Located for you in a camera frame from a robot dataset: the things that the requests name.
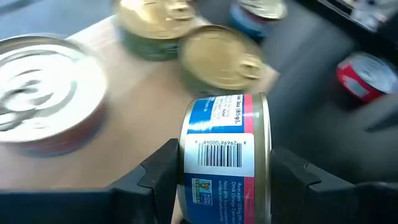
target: barcode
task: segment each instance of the barcode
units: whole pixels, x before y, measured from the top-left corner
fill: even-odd
[[[199,143],[198,166],[242,167],[242,143],[235,145]]]

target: red can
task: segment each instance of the red can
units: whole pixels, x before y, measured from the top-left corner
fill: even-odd
[[[363,52],[350,55],[338,65],[337,79],[346,90],[364,102],[398,92],[398,76],[392,67]]]

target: tin can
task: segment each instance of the tin can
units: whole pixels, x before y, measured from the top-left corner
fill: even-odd
[[[63,154],[100,127],[107,81],[84,47],[39,35],[2,40],[0,73],[0,145]]]
[[[246,34],[256,42],[268,37],[272,28],[280,19],[268,19],[257,16],[237,2],[231,5],[230,26]]]
[[[194,9],[184,0],[121,0],[117,9],[122,43],[151,61],[176,59],[178,40],[195,18]]]
[[[342,61],[336,74],[344,88],[364,102],[398,93],[398,77],[392,67],[386,61],[364,52],[355,53]]]
[[[261,49],[251,39],[216,25],[191,31],[180,44],[182,78],[205,96],[243,93],[264,76]]]
[[[268,223],[271,131],[266,97],[192,102],[180,136],[178,199],[190,223]]]

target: cardboard surface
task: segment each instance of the cardboard surface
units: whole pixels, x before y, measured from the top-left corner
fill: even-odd
[[[147,62],[129,54],[118,42],[112,17],[70,40],[87,45],[106,67],[108,117],[92,141],[63,156],[34,158],[0,147],[2,189],[104,187],[179,137],[193,98],[180,82],[177,61]],[[276,73],[268,72],[275,80]],[[269,88],[269,80],[258,88]],[[180,217],[176,202],[174,223]]]

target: gray surface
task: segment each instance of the gray surface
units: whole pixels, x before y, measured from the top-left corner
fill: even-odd
[[[111,14],[111,0],[0,0],[0,39],[43,32],[69,36]]]

